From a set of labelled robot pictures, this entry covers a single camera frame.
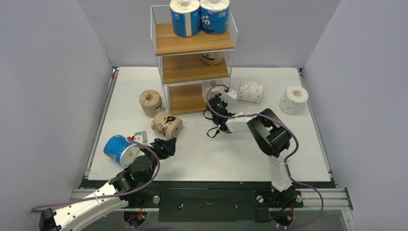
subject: blue packaging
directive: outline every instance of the blue packaging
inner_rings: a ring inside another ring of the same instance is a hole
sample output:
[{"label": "blue packaging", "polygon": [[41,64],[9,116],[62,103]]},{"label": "blue packaging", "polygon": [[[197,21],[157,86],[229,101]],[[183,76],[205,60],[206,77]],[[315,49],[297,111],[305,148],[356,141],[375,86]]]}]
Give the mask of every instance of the blue packaging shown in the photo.
[{"label": "blue packaging", "polygon": [[172,0],[170,3],[171,22],[177,36],[189,37],[200,32],[200,3],[198,0]]},{"label": "blue packaging", "polygon": [[220,35],[228,28],[229,0],[201,0],[201,29],[207,34]]},{"label": "blue packaging", "polygon": [[109,139],[103,148],[103,153],[120,166],[126,166],[133,162],[139,148],[128,142],[124,136],[115,135]]}]

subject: brown paper roll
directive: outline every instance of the brown paper roll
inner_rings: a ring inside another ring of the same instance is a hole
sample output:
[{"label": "brown paper roll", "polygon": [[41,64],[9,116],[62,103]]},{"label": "brown paper roll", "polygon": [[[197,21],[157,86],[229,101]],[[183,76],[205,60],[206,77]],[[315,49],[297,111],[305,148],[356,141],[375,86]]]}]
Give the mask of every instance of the brown paper roll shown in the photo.
[{"label": "brown paper roll", "polygon": [[183,121],[167,112],[159,112],[152,121],[152,129],[166,138],[176,137],[183,126]]},{"label": "brown paper roll", "polygon": [[145,90],[140,94],[139,102],[145,115],[154,117],[163,110],[162,97],[155,90]]},{"label": "brown paper roll", "polygon": [[223,58],[223,51],[201,53],[201,59],[209,65],[216,65],[220,63]]}]

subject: table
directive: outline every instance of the table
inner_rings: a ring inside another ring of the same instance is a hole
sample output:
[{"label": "table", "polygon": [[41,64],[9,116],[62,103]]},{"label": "table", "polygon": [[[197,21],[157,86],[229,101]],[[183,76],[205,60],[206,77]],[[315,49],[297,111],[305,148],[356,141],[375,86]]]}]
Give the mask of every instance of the table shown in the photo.
[{"label": "table", "polygon": [[[299,150],[289,167],[298,181],[330,181],[311,112],[305,107],[297,115],[278,108],[279,99],[290,85],[302,85],[296,68],[234,68],[230,86],[238,89],[241,79],[264,84],[260,103],[238,101],[228,106],[232,113],[256,113],[270,108],[299,139]],[[90,166],[89,180],[109,180],[123,167],[104,155],[106,142],[114,135],[131,136],[146,131],[148,139],[163,138],[151,129],[152,118],[139,104],[142,91],[153,89],[165,98],[157,67],[121,67],[109,102],[103,128]],[[268,157],[249,133],[220,133],[206,136],[214,127],[202,113],[180,115],[183,128],[177,137],[176,154],[161,161],[155,180],[163,181],[271,181]],[[294,149],[291,140],[289,151]]]}]

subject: toilet paper roll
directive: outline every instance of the toilet paper roll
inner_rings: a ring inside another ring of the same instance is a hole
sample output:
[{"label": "toilet paper roll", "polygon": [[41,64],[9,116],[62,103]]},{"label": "toilet paper roll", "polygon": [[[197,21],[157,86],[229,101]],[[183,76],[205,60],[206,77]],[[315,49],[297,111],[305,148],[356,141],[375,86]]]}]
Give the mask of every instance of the toilet paper roll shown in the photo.
[{"label": "toilet paper roll", "polygon": [[207,34],[220,35],[228,28],[230,0],[201,0],[201,29]]},{"label": "toilet paper roll", "polygon": [[288,115],[300,112],[306,105],[309,94],[300,86],[290,86],[286,89],[279,101],[279,108]]},{"label": "toilet paper roll", "polygon": [[103,153],[120,166],[130,165],[135,160],[138,151],[138,147],[121,135],[111,137],[103,148]]},{"label": "toilet paper roll", "polygon": [[173,31],[181,37],[200,32],[200,2],[198,0],[171,0]]},{"label": "toilet paper roll", "polygon": [[241,80],[238,100],[259,103],[263,87],[262,83]]},{"label": "toilet paper roll", "polygon": [[[212,88],[214,85],[217,85],[217,84],[220,84],[220,83],[221,83],[221,81],[217,82],[216,80],[204,81],[204,82],[201,83],[204,102],[207,102],[207,92],[208,92],[208,90],[210,90],[210,88]],[[223,86],[216,86],[215,88],[213,88],[211,90],[208,99],[211,99],[211,98],[215,97],[215,95],[217,95],[218,93],[221,93],[223,90],[224,90]]]},{"label": "toilet paper roll", "polygon": [[163,111],[162,97],[155,90],[145,90],[140,94],[139,102],[145,115],[154,117]]},{"label": "toilet paper roll", "polygon": [[223,58],[223,51],[201,53],[201,59],[209,65],[216,65],[220,63]]},{"label": "toilet paper roll", "polygon": [[159,112],[152,121],[152,129],[166,138],[174,138],[181,131],[183,121],[167,112]]}]

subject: shelf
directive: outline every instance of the shelf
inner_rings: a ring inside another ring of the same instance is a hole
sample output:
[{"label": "shelf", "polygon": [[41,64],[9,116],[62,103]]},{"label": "shelf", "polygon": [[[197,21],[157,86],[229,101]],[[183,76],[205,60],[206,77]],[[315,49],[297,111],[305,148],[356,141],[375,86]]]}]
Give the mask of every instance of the shelf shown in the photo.
[{"label": "shelf", "polygon": [[181,83],[229,77],[227,64],[208,65],[201,60],[201,54],[184,54],[163,57],[163,83]]},{"label": "shelf", "polygon": [[157,23],[155,27],[157,56],[234,49],[229,31],[221,35],[200,31],[195,36],[184,38],[174,34],[172,23]]},{"label": "shelf", "polygon": [[180,115],[204,111],[201,84],[170,87],[170,114]]}]

